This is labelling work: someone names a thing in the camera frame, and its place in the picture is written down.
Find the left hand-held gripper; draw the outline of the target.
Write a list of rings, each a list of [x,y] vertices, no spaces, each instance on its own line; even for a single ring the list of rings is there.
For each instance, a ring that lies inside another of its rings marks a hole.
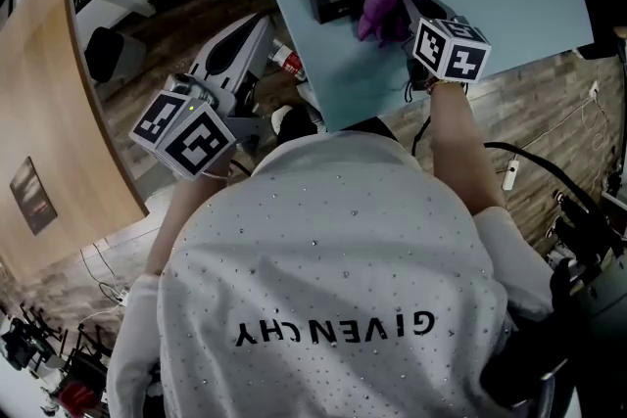
[[[171,74],[128,137],[174,173],[194,180],[236,142],[225,119],[232,94],[190,74]]]

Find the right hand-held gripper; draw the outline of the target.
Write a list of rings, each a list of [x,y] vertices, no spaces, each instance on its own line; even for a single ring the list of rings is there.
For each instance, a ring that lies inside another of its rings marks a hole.
[[[433,79],[461,84],[480,80],[492,46],[440,0],[402,0],[410,38],[402,45],[412,89],[425,89]]]

